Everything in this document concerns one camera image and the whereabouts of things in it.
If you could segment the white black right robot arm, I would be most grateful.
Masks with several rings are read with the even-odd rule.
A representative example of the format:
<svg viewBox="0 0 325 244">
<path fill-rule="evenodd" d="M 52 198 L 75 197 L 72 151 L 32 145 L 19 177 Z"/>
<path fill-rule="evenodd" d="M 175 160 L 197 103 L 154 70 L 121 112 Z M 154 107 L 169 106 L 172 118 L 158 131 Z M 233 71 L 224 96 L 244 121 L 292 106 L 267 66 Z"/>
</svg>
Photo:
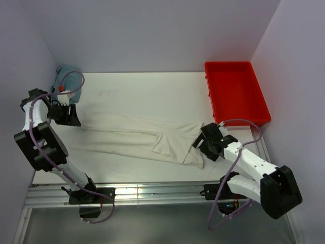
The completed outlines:
<svg viewBox="0 0 325 244">
<path fill-rule="evenodd" d="M 261 204 L 268 216 L 278 219 L 303 201 L 295 176 L 287 166 L 278 167 L 246 149 L 224 127 L 210 123 L 201 128 L 193 147 L 207 158 L 223 158 L 244 170 L 246 178 L 232 168 L 218 185 L 205 186 L 201 192 L 207 200 L 218 201 L 244 196 Z"/>
</svg>

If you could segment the white t shirt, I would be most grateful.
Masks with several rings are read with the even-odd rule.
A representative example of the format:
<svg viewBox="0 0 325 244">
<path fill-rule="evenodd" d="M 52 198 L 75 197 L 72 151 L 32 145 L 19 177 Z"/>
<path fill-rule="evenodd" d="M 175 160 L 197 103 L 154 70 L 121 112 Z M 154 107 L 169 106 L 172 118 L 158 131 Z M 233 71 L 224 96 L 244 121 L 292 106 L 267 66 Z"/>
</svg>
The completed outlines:
<svg viewBox="0 0 325 244">
<path fill-rule="evenodd" d="M 193 147 L 202 125 L 88 110 L 72 148 L 203 169 L 203 157 Z"/>
</svg>

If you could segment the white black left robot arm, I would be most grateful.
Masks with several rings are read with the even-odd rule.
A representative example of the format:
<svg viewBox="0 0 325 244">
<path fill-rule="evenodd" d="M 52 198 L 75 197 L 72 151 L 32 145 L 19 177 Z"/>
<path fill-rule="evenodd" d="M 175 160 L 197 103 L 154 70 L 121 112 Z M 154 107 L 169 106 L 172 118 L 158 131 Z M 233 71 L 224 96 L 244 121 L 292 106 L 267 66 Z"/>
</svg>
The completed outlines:
<svg viewBox="0 0 325 244">
<path fill-rule="evenodd" d="M 58 125 L 80 127 L 75 104 L 53 105 L 50 95 L 38 88 L 28 94 L 20 105 L 25 125 L 14 136 L 18 147 L 34 170 L 55 174 L 69 184 L 70 196 L 81 197 L 87 203 L 97 201 L 99 190 L 94 182 L 70 162 L 66 146 L 50 126 L 53 120 Z"/>
</svg>

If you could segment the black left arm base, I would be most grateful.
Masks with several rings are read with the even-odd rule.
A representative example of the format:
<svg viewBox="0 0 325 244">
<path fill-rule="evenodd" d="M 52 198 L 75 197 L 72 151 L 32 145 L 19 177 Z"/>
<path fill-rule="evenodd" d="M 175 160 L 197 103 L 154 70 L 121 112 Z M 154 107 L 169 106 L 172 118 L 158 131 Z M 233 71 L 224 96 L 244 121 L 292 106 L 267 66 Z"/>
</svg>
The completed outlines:
<svg viewBox="0 0 325 244">
<path fill-rule="evenodd" d="M 111 201 L 103 196 L 87 193 L 83 190 L 72 191 L 61 187 L 69 195 L 69 205 L 79 205 L 79 216 L 84 219 L 98 218 L 102 212 L 103 204 L 111 204 Z"/>
</svg>

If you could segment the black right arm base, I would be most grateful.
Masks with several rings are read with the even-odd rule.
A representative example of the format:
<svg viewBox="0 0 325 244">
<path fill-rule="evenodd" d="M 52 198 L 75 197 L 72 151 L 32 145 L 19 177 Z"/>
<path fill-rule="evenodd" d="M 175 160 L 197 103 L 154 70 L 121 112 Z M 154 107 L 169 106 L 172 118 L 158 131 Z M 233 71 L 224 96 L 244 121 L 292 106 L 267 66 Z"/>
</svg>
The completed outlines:
<svg viewBox="0 0 325 244">
<path fill-rule="evenodd" d="M 205 197 L 205 200 L 215 200 L 217 192 L 221 183 L 217 184 L 205 184 L 200 195 Z M 239 200 L 246 199 L 245 196 L 232 193 L 228 186 L 224 186 L 218 198 L 217 207 L 218 210 L 225 215 L 233 213 L 240 207 Z"/>
</svg>

